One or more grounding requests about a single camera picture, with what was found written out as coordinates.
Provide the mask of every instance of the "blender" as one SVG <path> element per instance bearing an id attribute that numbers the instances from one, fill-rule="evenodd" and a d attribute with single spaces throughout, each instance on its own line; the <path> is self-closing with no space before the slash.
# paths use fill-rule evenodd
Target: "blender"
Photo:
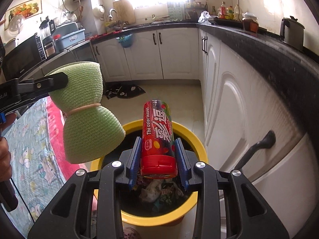
<path id="1" fill-rule="evenodd" d="M 49 20 L 49 17 L 47 16 L 45 20 L 41 22 L 39 29 L 44 52 L 47 58 L 51 58 L 58 53 L 58 50 L 55 46 L 55 41 L 52 37 L 52 33 L 56 30 L 54 20 Z"/>

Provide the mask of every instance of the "yellow trash can rim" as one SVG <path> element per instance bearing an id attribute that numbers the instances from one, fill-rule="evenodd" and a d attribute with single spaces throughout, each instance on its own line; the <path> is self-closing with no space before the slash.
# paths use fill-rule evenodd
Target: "yellow trash can rim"
<path id="1" fill-rule="evenodd" d="M 173 132 L 185 139 L 189 145 L 194 149 L 195 154 L 198 159 L 202 162 L 208 163 L 207 154 L 203 144 L 200 142 L 198 137 L 189 129 L 183 125 L 174 122 Z M 143 128 L 143 120 L 136 120 L 130 123 L 127 123 L 123 126 L 127 134 L 132 133 Z M 104 157 L 94 160 L 91 164 L 91 171 L 96 171 L 101 169 Z M 98 198 L 98 190 L 95 190 L 94 195 Z M 136 226 L 159 226 L 173 222 L 182 216 L 184 216 L 188 211 L 190 211 L 197 203 L 197 192 L 193 192 L 189 198 L 177 209 L 173 210 L 170 213 L 167 213 L 162 216 L 157 217 L 139 217 L 121 210 L 122 221 L 131 225 Z"/>

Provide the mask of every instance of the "red candy container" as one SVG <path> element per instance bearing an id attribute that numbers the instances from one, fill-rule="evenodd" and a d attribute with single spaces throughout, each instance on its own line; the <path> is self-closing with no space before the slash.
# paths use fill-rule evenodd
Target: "red candy container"
<path id="1" fill-rule="evenodd" d="M 144 105 L 141 175 L 151 179 L 177 176 L 172 118 L 160 100 Z"/>

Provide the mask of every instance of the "green scrubbing pad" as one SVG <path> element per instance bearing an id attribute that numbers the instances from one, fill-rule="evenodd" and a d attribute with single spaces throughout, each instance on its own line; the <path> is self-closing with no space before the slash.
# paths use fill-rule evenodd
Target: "green scrubbing pad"
<path id="1" fill-rule="evenodd" d="M 73 109 L 99 103 L 103 94 L 100 66 L 94 62 L 76 62 L 53 72 L 68 76 L 65 88 L 50 93 L 56 106 L 67 113 Z M 105 156 L 124 139 L 125 131 L 107 108 L 88 108 L 68 116 L 63 129 L 66 159 L 80 164 Z"/>

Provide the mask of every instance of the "beige floor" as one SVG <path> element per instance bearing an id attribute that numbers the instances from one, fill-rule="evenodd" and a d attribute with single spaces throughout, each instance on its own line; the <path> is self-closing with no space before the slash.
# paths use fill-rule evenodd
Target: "beige floor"
<path id="1" fill-rule="evenodd" d="M 204 141 L 204 113 L 202 93 L 199 85 L 140 85 L 145 94 L 132 99 L 108 100 L 103 96 L 101 104 L 108 108 L 118 118 L 122 125 L 143 118 L 144 103 L 159 99 L 166 102 L 171 109 L 172 120 L 192 131 L 203 143 Z M 189 211 L 183 221 L 174 227 L 139 227 L 123 224 L 124 227 L 133 227 L 142 236 L 142 239 L 178 238 L 191 239 L 194 229 L 196 207 Z"/>

